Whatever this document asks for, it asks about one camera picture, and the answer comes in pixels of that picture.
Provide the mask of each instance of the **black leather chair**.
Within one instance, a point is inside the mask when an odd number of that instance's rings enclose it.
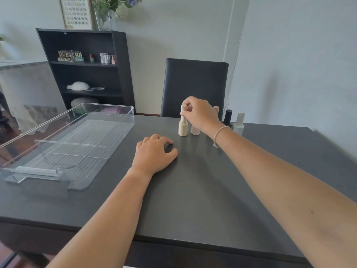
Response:
[[[181,103],[188,96],[219,106],[222,119],[228,63],[185,59],[166,59],[162,117],[180,117]]]

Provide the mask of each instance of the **black bookshelf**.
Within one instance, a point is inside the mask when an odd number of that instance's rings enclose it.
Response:
[[[126,41],[126,33],[117,31],[57,30],[36,28],[46,53],[57,86],[65,102],[71,108],[71,101],[79,97],[95,97],[99,103],[130,105],[135,101]],[[80,51],[84,62],[58,61],[58,51]],[[100,53],[115,54],[117,64],[102,64]],[[90,62],[89,54],[95,62]],[[67,85],[76,81],[90,87],[104,87],[100,91],[73,91]]]

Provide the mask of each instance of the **white bracelet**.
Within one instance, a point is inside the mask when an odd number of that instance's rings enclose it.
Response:
[[[217,137],[218,133],[219,133],[222,129],[224,129],[224,128],[229,128],[229,127],[228,127],[228,126],[224,126],[224,127],[220,128],[220,129],[216,132],[215,136],[213,137],[213,146],[214,146],[215,148],[219,148],[219,147],[220,147],[220,146],[218,146],[217,143],[216,143],[216,137]]]

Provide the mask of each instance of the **vase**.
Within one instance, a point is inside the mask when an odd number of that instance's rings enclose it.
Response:
[[[113,30],[110,10],[94,9],[99,31]]]

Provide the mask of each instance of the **flower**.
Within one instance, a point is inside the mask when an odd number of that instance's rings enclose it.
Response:
[[[140,4],[142,0],[126,0],[127,4],[131,7],[136,6],[137,4]]]
[[[119,3],[118,8],[115,10],[114,19],[116,21],[124,21],[129,14],[129,10],[125,4]]]

